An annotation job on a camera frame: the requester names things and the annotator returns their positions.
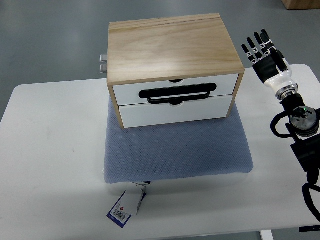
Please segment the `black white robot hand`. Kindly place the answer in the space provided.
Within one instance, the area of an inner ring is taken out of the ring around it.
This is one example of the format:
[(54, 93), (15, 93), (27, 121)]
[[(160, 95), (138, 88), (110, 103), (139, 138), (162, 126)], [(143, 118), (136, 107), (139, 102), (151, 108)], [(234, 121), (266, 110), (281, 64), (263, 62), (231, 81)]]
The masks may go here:
[(248, 37), (249, 46), (241, 47), (250, 61), (260, 81), (272, 89), (278, 100), (298, 93), (298, 84), (292, 80), (292, 69), (281, 51), (279, 51), (265, 29), (255, 32), (254, 37), (259, 48)]

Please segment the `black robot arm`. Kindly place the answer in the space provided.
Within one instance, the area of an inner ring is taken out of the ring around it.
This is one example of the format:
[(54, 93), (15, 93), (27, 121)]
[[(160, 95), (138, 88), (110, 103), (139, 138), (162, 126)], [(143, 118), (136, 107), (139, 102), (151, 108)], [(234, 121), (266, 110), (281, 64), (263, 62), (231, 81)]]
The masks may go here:
[[(293, 91), (284, 93), (280, 104), (284, 111), (273, 118), (270, 129), (279, 138), (293, 138), (290, 147), (306, 172), (307, 182), (315, 185), (320, 176), (320, 110), (305, 105), (302, 96)], [(277, 124), (285, 117), (288, 134), (277, 131)]]

